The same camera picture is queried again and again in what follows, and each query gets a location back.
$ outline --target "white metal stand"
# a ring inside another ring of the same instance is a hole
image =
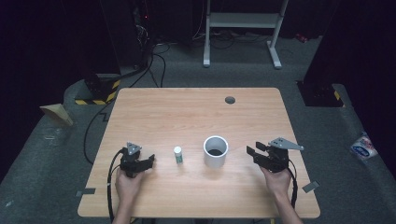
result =
[[[210,12],[210,1],[207,0],[206,11],[206,30],[205,30],[205,49],[204,67],[210,66],[210,28],[211,27],[245,27],[245,28],[272,28],[274,33],[272,40],[267,41],[267,46],[276,69],[282,68],[279,57],[277,56],[275,44],[279,30],[285,17],[286,7],[289,0],[283,0],[279,13],[218,13]]]

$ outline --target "wooden table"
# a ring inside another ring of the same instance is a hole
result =
[[[227,96],[235,103],[227,104]],[[224,166],[217,170],[204,163],[203,144],[210,135],[224,137],[230,146]],[[246,150],[256,141],[267,144],[279,136],[296,143],[282,97],[274,88],[122,89],[87,183],[87,189],[96,191],[82,196],[78,213],[108,217],[108,168],[117,151],[132,141],[142,147],[141,160],[151,154],[156,158],[153,169],[145,173],[133,217],[278,217],[264,175]],[[180,165],[173,152],[176,146],[182,147]],[[318,217],[314,191],[302,190],[310,180],[301,152],[290,150],[289,156],[298,174],[296,211],[300,217]],[[116,211],[114,183],[115,175]]]

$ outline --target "gray carpet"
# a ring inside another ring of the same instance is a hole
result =
[[[166,60],[163,87],[276,87],[280,90],[303,159],[315,189],[321,215],[304,223],[396,223],[396,182],[380,155],[361,163],[348,148],[360,136],[361,122],[342,85],[334,85],[345,107],[307,107],[296,80],[304,79],[320,39],[305,44],[280,38],[276,49],[283,68],[275,70],[263,41],[235,43],[211,51],[211,66],[203,68],[203,48],[162,45],[154,52]],[[213,41],[217,47],[229,43]],[[163,63],[154,57],[151,67],[157,82]],[[121,81],[126,88],[139,75]],[[75,124],[61,129],[43,116],[0,186],[0,223],[109,223],[108,217],[78,215],[78,190],[85,188],[92,166],[83,155],[84,133],[101,105],[76,105],[82,81],[64,94],[64,106]],[[155,87],[147,73],[134,88]],[[109,106],[104,112],[111,113]],[[88,157],[94,160],[106,128],[97,117],[87,136]],[[214,219],[212,223],[270,223],[269,219]],[[193,219],[159,218],[157,223],[193,223]]]

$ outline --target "metal bracket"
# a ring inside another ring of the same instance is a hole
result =
[[[130,156],[134,155],[136,152],[142,149],[142,147],[135,145],[132,142],[126,142],[126,147],[128,148],[128,155]]]
[[[272,140],[268,143],[268,145],[282,149],[304,150],[304,147],[294,144],[291,141],[284,139],[283,137],[278,137],[277,139]]]
[[[311,183],[305,185],[305,186],[303,187],[303,190],[305,191],[305,193],[307,193],[307,192],[309,192],[309,191],[311,191],[311,190],[313,190],[313,189],[316,189],[316,188],[318,188],[318,187],[319,187],[318,181],[313,181],[313,182],[311,182]]]
[[[84,189],[76,192],[76,197],[80,198],[84,194],[95,194],[96,189]]]

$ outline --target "small white bottle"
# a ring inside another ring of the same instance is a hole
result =
[[[181,155],[181,147],[175,147],[174,152],[175,152],[176,163],[177,164],[182,163],[183,156]]]

